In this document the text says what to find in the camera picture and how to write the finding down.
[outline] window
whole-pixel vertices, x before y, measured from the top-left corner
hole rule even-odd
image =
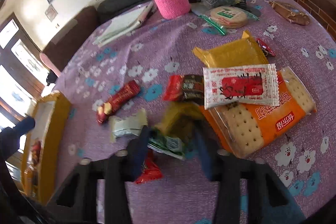
[[[39,54],[14,14],[0,24],[0,131],[22,120],[31,100],[40,97],[46,86],[49,71]],[[13,156],[16,160],[8,161],[15,167],[20,168],[25,142],[26,135],[22,135]]]

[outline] white flower pattern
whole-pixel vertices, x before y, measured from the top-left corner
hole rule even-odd
[[[293,177],[294,173],[292,171],[285,170],[279,178],[288,187],[292,183]]]
[[[165,71],[167,72],[175,72],[179,68],[180,63],[177,62],[170,62],[167,65],[165,65]]]
[[[328,54],[327,50],[321,45],[319,45],[319,51],[322,52],[325,55]]]
[[[272,40],[273,40],[273,38],[274,38],[274,35],[268,33],[267,31],[264,31],[264,35],[268,36],[268,37],[269,37],[270,39],[272,39]]]
[[[84,88],[83,85],[79,86],[79,87],[76,89],[76,93],[77,93],[77,94],[80,94],[80,93],[82,92],[83,88]]]
[[[114,67],[109,67],[108,70],[106,71],[106,74],[109,75],[114,71]]]
[[[328,70],[334,70],[334,65],[330,61],[328,61],[327,63],[325,63],[325,65],[327,66]]]
[[[76,145],[75,144],[70,144],[68,146],[68,153],[70,156],[73,156],[76,154]]]
[[[145,72],[145,74],[142,77],[142,81],[144,83],[150,82],[154,80],[155,77],[158,75],[158,69],[149,69],[148,71]]]
[[[320,145],[320,151],[322,154],[324,154],[327,151],[328,146],[329,146],[329,137],[325,136],[322,138],[322,143]]]
[[[126,104],[124,104],[124,105],[122,106],[122,109],[123,109],[123,110],[130,109],[130,108],[132,108],[133,105],[134,105],[134,102],[133,102],[133,100],[131,99],[131,100],[129,100]]]
[[[86,92],[83,93],[83,97],[84,97],[84,98],[89,97],[89,95],[90,95],[90,92],[89,92],[89,91],[86,91]]]
[[[137,52],[137,51],[139,51],[140,49],[142,49],[142,47],[143,47],[143,44],[142,44],[142,43],[135,44],[134,46],[131,47],[131,51],[132,51],[132,52]]]
[[[307,52],[307,50],[305,48],[301,48],[301,52],[302,52],[303,56],[305,56],[305,57],[309,56],[309,53]]]
[[[312,152],[309,152],[309,150],[305,150],[303,155],[299,157],[299,163],[296,167],[296,169],[300,172],[303,173],[304,171],[309,171],[311,166],[315,162],[315,150]]]
[[[192,22],[187,23],[187,26],[189,26],[190,28],[193,28],[193,29],[197,29],[197,25],[192,23]]]
[[[267,27],[267,30],[269,32],[276,32],[278,30],[278,27],[275,25],[272,25],[272,26]]]
[[[281,146],[280,152],[275,155],[278,166],[287,166],[290,161],[293,161],[296,152],[296,147],[293,142],[285,143]]]
[[[100,68],[97,68],[94,72],[93,72],[93,76],[94,77],[98,77],[101,73],[101,69]]]
[[[229,33],[236,33],[237,30],[236,29],[227,29],[227,32],[229,32]]]
[[[98,87],[98,91],[102,92],[104,90],[104,88],[106,87],[106,82],[102,81]]]
[[[126,71],[127,71],[127,67],[126,67],[126,65],[123,65],[123,66],[121,67],[121,69],[119,70],[119,73],[120,73],[121,75],[125,75]]]
[[[109,60],[109,59],[106,59],[106,60],[102,61],[102,62],[99,64],[99,66],[100,66],[101,68],[104,68],[104,67],[107,65],[107,63],[109,63],[109,62],[110,62],[110,60]]]
[[[136,77],[141,74],[143,67],[141,65],[133,66],[130,70],[128,70],[128,76]]]
[[[316,55],[316,57],[317,57],[318,59],[323,59],[323,57],[324,57],[324,55],[323,55],[322,52],[320,52],[320,51],[316,51],[316,52],[315,52],[315,55]]]
[[[99,99],[96,100],[93,104],[92,104],[92,110],[93,111],[97,111],[97,109],[104,103],[103,100]]]

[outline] snack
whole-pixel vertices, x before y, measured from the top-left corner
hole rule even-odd
[[[268,61],[249,31],[241,39],[210,50],[195,47],[193,53],[208,68],[227,68],[244,65],[268,64]]]
[[[158,129],[156,129],[155,133],[150,137],[147,146],[156,152],[163,153],[180,160],[185,159],[185,145],[182,140],[180,138],[164,136]]]
[[[117,137],[123,135],[134,134],[139,136],[142,127],[148,125],[146,110],[141,108],[135,114],[126,117],[125,119],[111,116],[109,118],[109,124],[111,128],[111,143],[114,143]]]
[[[136,184],[148,182],[150,180],[161,179],[163,177],[159,167],[153,161],[153,151],[148,149],[147,158],[142,165],[142,174],[135,181]]]
[[[268,145],[316,111],[313,98],[289,67],[278,71],[278,84],[280,106],[234,102],[209,110],[220,129],[215,132],[221,132],[235,156],[244,158]]]
[[[115,95],[111,96],[107,102],[103,103],[97,109],[97,121],[106,122],[119,108],[122,107],[129,99],[133,98],[140,92],[138,84],[132,80],[124,85]]]
[[[162,121],[155,127],[164,136],[177,137],[188,143],[192,136],[193,121],[203,118],[198,106],[192,102],[170,102]]]
[[[214,8],[210,11],[210,16],[226,28],[240,28],[246,25],[248,21],[248,17],[243,10],[231,6]]]
[[[163,94],[164,101],[193,101],[204,104],[204,84],[201,75],[172,75]]]
[[[205,109],[232,102],[279,105],[275,64],[203,68],[203,73]]]
[[[306,13],[299,11],[289,3],[270,1],[269,4],[277,13],[282,15],[290,23],[296,23],[306,26],[310,22],[309,16]]]
[[[271,56],[275,56],[275,52],[271,49],[271,47],[268,44],[266,44],[266,42],[261,40],[261,38],[257,38],[256,41],[261,50],[264,52],[265,56],[267,56],[268,54],[270,54]]]

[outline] chocolate wrapper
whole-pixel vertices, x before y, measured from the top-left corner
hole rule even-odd
[[[306,26],[310,22],[309,16],[306,13],[299,11],[289,3],[270,1],[269,4],[278,14],[282,15],[290,23]]]

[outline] plastic bag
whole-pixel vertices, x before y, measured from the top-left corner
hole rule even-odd
[[[239,2],[241,2],[241,0],[202,0],[201,4],[203,4],[208,9],[213,9],[219,6],[235,5]]]
[[[263,51],[249,31],[244,31],[241,39],[210,50],[195,47],[193,53],[208,68],[268,64]]]
[[[284,134],[316,104],[295,73],[285,67],[278,71],[280,106],[231,103],[209,110],[223,147],[223,137],[233,154],[245,158]]]
[[[161,179],[163,177],[159,167],[154,163],[153,158],[153,150],[149,149],[147,158],[142,165],[142,174],[136,179],[136,184]]]

